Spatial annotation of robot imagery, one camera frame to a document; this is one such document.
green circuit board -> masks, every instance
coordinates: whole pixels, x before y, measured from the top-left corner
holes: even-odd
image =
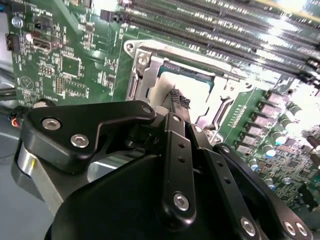
[[[268,90],[290,95],[304,84],[297,80],[300,72],[312,71],[306,64],[309,57],[320,59],[315,48],[319,22],[266,8],[261,1],[236,5],[228,0],[133,0],[133,6],[120,6],[118,0],[17,2],[25,11],[8,13],[8,22],[9,34],[19,39],[19,49],[11,50],[20,105],[32,107],[41,98],[57,105],[125,101],[134,60],[124,43],[158,40],[227,63],[229,72],[256,85],[239,94],[219,129],[224,142],[235,149]],[[317,17],[318,8],[314,4],[304,11]],[[14,17],[23,21],[22,27],[12,24]],[[287,25],[274,33],[275,24],[284,17]],[[272,178],[275,192],[292,206],[304,182],[320,186],[319,171],[309,159],[311,149],[301,150],[306,144],[302,135],[292,136],[294,146],[277,146],[275,157],[265,157],[262,146],[274,144],[270,133],[279,128],[268,129],[250,155],[239,154],[246,162],[256,158],[258,174]],[[320,137],[317,125],[305,132]],[[288,167],[292,159],[297,165]],[[292,184],[284,184],[283,178]]]

gray surface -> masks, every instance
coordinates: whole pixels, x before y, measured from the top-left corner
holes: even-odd
[[[12,71],[12,57],[5,42],[6,21],[6,15],[0,13],[0,67]],[[0,115],[0,239],[43,240],[53,216],[44,202],[19,188],[11,177],[19,134]]]

screw hole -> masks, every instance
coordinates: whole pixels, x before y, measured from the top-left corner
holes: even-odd
[[[184,164],[186,162],[186,160],[183,157],[178,157],[178,160],[180,163]]]
[[[288,94],[288,95],[291,95],[291,94],[293,94],[294,93],[294,90],[293,89],[288,89],[287,91],[286,91],[286,94]]]
[[[224,166],[220,161],[216,161],[216,163],[217,163],[220,167],[223,167],[223,166]]]
[[[227,183],[227,184],[231,184],[231,181],[228,179],[228,178],[224,178],[224,181]]]

ram slot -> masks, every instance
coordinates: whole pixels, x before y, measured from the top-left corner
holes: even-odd
[[[225,0],[226,2],[235,4],[233,0]],[[250,10],[252,12],[260,13],[261,15],[268,16],[270,18],[281,20],[285,17],[285,21],[287,23],[290,23],[292,25],[310,29],[310,30],[318,30],[320,25],[319,22],[316,22],[312,19],[306,19],[305,17],[300,16],[299,14],[296,14],[294,12],[288,13],[288,11],[285,11],[281,8],[277,7],[270,7],[269,5],[266,5],[262,2],[258,1],[250,1],[248,3],[241,3],[237,2],[237,6]]]
[[[132,6],[135,6],[138,2],[149,2],[149,0],[131,0],[132,1]],[[250,25],[255,25],[258,28],[262,28],[265,31],[269,31],[270,29],[274,28],[275,26],[268,21],[265,21],[264,19],[261,19],[261,16],[257,17],[252,17],[249,16],[249,11],[246,9],[243,9],[242,12],[238,11],[233,11],[232,9],[226,9],[224,6],[228,5],[230,6],[229,3],[225,3],[223,1],[213,1],[213,2],[208,2],[208,1],[203,1],[203,0],[165,0],[168,3],[172,4],[177,4],[177,3],[184,3],[189,5],[189,9],[191,7],[195,8],[200,8],[202,10],[206,10],[209,12],[215,12],[217,15],[222,15],[225,17],[229,17],[229,21],[234,21],[234,19],[241,20],[242,22],[247,22]],[[296,38],[299,39],[301,42],[305,42],[308,44],[318,44],[319,41],[317,40],[316,37],[309,37],[303,35],[303,29],[298,30],[297,32],[290,31],[290,30],[282,30],[281,35],[286,37],[286,38]]]
[[[159,33],[162,36],[170,37],[171,39],[178,39],[183,43],[190,43],[205,49],[210,49],[218,54],[225,55],[239,62],[245,62],[248,65],[263,65],[266,69],[271,71],[275,71],[278,73],[290,74],[292,76],[296,76],[299,74],[300,70],[295,67],[290,67],[287,65],[283,65],[279,62],[274,62],[268,59],[263,59],[261,57],[250,56],[247,53],[242,51],[236,51],[228,46],[217,47],[216,42],[213,42],[205,37],[200,35],[193,35],[190,32],[183,31],[178,28],[174,28],[172,26],[168,26],[167,24],[163,24],[161,22],[154,22],[151,19],[142,18],[140,16],[136,16],[133,14],[129,14],[127,12],[127,16],[125,17],[126,22],[128,24],[134,25],[136,27],[141,27],[145,30],[150,30],[155,33]]]
[[[206,19],[195,17],[190,12],[185,13],[182,11],[172,10],[169,8],[162,7],[155,3],[145,1],[145,0],[134,0],[134,5],[151,12],[159,13],[161,15],[165,15],[174,19],[178,19],[190,24],[196,24],[200,27],[206,28],[209,31],[215,31],[219,34],[229,35],[231,37],[246,41],[248,43],[252,43],[259,46],[268,46],[269,48],[272,47],[275,52],[279,52],[288,56],[292,56],[294,58],[300,60],[307,60],[309,56],[307,54],[303,54],[298,51],[300,48],[306,49],[314,49],[315,47],[312,45],[308,45],[305,43],[301,43],[291,39],[281,39],[279,38],[280,42],[283,42],[281,45],[272,44],[268,39],[263,38],[263,36],[268,36],[268,31],[260,30],[259,28],[252,27],[249,25],[244,25],[241,22],[238,22],[238,25],[233,25],[225,20],[220,20],[217,14],[212,14],[210,12],[205,12],[198,8],[193,8],[192,10],[196,13],[202,11],[203,14],[206,15]],[[187,8],[186,4],[181,4],[179,2],[174,2],[177,6],[181,8]]]
[[[153,12],[142,9],[140,7],[133,7],[130,10],[132,13],[143,13],[147,16],[151,16],[150,20],[152,20],[152,16],[154,15]],[[188,32],[190,35],[196,35],[196,39],[202,40],[202,42],[214,46],[217,49],[220,49],[222,51],[226,51],[228,53],[239,55],[243,58],[256,61],[258,63],[268,61],[268,65],[273,68],[279,68],[279,65],[281,66],[283,70],[285,71],[297,71],[299,69],[302,69],[305,65],[305,63],[302,60],[297,60],[292,57],[288,57],[283,54],[279,54],[275,51],[271,51],[268,49],[263,49],[260,46],[249,44],[247,42],[223,36],[223,35],[217,35],[213,34],[211,30],[200,28],[197,25],[192,24],[186,24],[184,22],[181,22],[179,20],[176,20],[174,18],[168,17],[168,11],[166,11],[166,15],[156,15],[156,19],[161,19],[162,21],[170,21],[171,23],[180,24],[184,29],[178,29],[180,31]]]

cable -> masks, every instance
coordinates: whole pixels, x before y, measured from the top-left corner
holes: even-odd
[[[5,70],[3,68],[0,68],[0,76],[11,81],[14,81],[16,79],[12,72]]]
[[[12,109],[6,107],[6,106],[1,106],[0,105],[0,114],[3,115],[10,115],[10,113],[12,112]]]
[[[0,95],[0,101],[11,101],[17,100],[17,95],[9,94],[9,95]]]
[[[14,117],[12,120],[11,120],[11,125],[15,128],[18,128],[19,127],[19,124],[17,123],[17,118]]]
[[[7,95],[7,94],[16,94],[16,89],[15,88],[0,89],[0,95]]]

